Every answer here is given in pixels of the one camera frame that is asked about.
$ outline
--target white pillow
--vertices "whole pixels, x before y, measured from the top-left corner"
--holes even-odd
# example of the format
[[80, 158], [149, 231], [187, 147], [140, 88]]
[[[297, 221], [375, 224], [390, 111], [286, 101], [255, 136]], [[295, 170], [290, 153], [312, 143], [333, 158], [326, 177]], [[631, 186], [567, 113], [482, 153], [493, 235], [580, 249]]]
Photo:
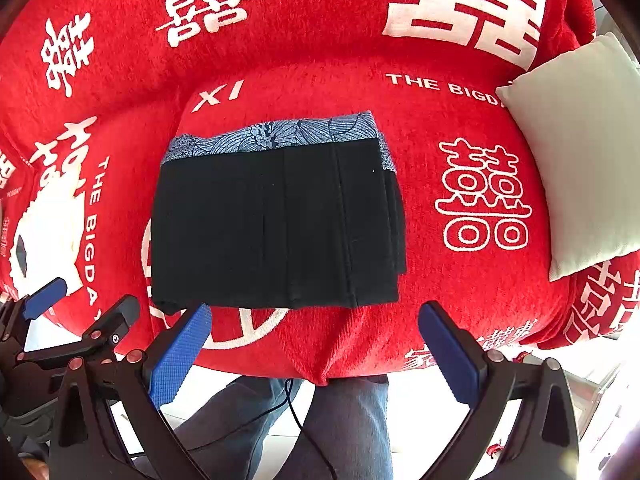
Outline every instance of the white pillow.
[[609, 33], [497, 94], [545, 186], [555, 281], [640, 249], [640, 75]]

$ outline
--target folded black cloth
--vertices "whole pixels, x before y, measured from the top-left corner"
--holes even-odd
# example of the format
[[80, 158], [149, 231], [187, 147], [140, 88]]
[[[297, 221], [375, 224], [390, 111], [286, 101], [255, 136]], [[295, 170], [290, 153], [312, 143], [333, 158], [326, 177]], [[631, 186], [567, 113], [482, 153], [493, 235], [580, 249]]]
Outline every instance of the folded black cloth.
[[369, 112], [176, 137], [151, 226], [152, 299], [167, 314], [398, 300], [402, 199]]

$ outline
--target person's leg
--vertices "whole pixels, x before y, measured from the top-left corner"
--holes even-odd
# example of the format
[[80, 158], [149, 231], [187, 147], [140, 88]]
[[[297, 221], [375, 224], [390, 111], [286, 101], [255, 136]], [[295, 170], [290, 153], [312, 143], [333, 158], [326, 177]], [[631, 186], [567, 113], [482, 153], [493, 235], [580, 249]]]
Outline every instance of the person's leg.
[[[286, 400], [284, 384], [284, 379], [238, 377], [185, 420], [175, 434], [187, 450], [198, 448], [191, 456], [210, 478], [250, 480], [260, 463], [262, 441], [289, 407], [286, 402], [220, 442], [210, 443]], [[293, 381], [292, 399], [300, 384], [302, 380]], [[146, 457], [136, 459], [134, 464], [140, 472], [158, 477]]]
[[[386, 428], [386, 376], [334, 379], [316, 388], [304, 430], [316, 441], [340, 480], [392, 480]], [[330, 479], [328, 467], [300, 434], [274, 480]]]

